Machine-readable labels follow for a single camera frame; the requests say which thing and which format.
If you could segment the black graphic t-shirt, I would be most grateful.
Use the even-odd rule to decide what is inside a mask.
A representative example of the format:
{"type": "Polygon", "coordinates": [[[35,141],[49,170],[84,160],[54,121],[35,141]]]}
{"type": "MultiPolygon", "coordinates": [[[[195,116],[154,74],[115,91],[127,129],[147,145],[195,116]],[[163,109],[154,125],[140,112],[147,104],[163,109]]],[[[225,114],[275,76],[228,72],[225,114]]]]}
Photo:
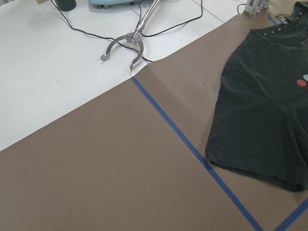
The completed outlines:
{"type": "Polygon", "coordinates": [[[308,3],[249,31],[226,62],[205,147],[214,165],[293,192],[308,188],[308,3]]]}

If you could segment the metal reacher grabber tool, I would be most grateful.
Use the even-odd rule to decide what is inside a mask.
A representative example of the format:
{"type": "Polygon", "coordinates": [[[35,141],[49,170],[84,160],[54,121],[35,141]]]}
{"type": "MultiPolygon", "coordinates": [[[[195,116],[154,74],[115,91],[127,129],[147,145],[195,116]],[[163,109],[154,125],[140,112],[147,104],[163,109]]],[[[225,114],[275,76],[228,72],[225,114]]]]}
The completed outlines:
{"type": "Polygon", "coordinates": [[[144,44],[141,38],[141,32],[145,28],[147,22],[149,21],[150,17],[154,13],[155,9],[157,8],[158,4],[160,3],[161,0],[154,0],[149,9],[146,11],[144,16],[141,18],[141,20],[137,23],[136,28],[134,32],[127,33],[125,35],[122,35],[116,39],[114,39],[109,46],[106,49],[105,54],[103,54],[100,59],[101,61],[106,61],[110,58],[111,56],[111,49],[112,47],[118,43],[119,41],[125,40],[127,43],[133,44],[133,45],[138,45],[139,46],[139,51],[137,52],[137,56],[132,60],[130,64],[130,71],[132,72],[134,64],[142,57],[143,50],[144,50],[144,44]]]}

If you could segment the grey aluminium mount bracket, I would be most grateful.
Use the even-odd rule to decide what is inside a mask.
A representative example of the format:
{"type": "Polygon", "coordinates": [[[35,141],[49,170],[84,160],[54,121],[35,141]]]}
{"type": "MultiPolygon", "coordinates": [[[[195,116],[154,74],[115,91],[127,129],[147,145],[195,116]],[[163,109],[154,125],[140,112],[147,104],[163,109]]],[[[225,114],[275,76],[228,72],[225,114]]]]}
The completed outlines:
{"type": "Polygon", "coordinates": [[[244,14],[257,15],[268,8],[270,0],[247,0],[244,14]]]}

